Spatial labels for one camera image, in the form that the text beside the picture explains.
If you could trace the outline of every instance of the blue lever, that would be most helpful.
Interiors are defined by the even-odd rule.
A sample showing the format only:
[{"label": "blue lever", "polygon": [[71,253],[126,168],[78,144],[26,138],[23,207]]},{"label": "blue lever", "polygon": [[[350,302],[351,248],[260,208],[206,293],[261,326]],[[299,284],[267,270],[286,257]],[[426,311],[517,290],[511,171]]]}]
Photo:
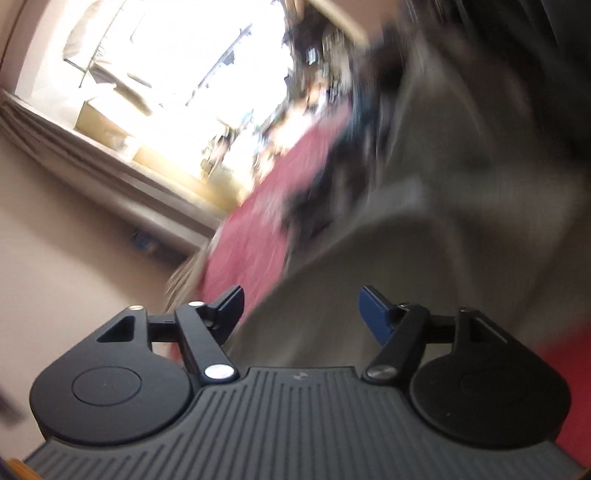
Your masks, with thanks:
[{"label": "blue lever", "polygon": [[359,292],[359,313],[381,346],[386,344],[394,332],[392,321],[396,309],[395,305],[373,287],[364,286]]}]

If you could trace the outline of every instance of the gray ribbed surface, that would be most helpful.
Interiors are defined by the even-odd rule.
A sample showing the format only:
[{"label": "gray ribbed surface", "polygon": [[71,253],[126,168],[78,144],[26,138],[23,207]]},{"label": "gray ribbed surface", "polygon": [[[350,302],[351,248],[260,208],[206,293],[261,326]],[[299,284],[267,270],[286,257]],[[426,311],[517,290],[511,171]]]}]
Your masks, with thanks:
[{"label": "gray ribbed surface", "polygon": [[580,471],[551,443],[512,452],[452,443],[397,390],[347,368],[251,369],[204,389],[184,419],[143,443],[76,449],[52,440],[27,463],[44,480],[565,480]]}]

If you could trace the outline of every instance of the metal rivet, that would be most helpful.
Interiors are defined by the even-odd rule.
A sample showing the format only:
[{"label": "metal rivet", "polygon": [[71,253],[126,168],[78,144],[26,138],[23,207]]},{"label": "metal rivet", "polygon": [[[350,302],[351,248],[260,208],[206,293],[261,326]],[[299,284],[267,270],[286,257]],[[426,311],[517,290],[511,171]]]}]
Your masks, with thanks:
[{"label": "metal rivet", "polygon": [[235,370],[226,364],[209,365],[203,373],[213,380],[225,380],[234,375]]},{"label": "metal rivet", "polygon": [[390,380],[398,375],[398,369],[392,365],[374,365],[369,367],[366,373],[374,380]]}]

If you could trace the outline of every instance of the wall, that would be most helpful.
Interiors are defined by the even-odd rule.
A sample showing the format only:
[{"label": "wall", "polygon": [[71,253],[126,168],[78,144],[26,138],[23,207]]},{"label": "wall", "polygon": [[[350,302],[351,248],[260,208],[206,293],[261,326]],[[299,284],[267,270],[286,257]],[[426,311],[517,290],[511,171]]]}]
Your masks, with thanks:
[{"label": "wall", "polygon": [[400,0],[309,0],[359,45],[379,36],[382,26],[396,18]]},{"label": "wall", "polygon": [[0,59],[6,48],[12,25],[23,3],[24,0],[2,0],[0,2]]},{"label": "wall", "polygon": [[43,368],[126,306],[160,312],[172,268],[136,251],[132,231],[0,134],[0,386],[27,415],[0,420],[1,456],[42,441],[28,391]]}]

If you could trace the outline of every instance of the logo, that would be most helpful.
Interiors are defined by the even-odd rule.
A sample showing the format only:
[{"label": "logo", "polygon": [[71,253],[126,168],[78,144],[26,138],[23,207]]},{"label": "logo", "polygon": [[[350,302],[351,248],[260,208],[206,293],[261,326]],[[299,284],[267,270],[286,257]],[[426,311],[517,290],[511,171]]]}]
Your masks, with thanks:
[{"label": "logo", "polygon": [[306,372],[300,372],[298,374],[292,375],[293,378],[299,380],[300,382],[305,380],[308,374]]}]

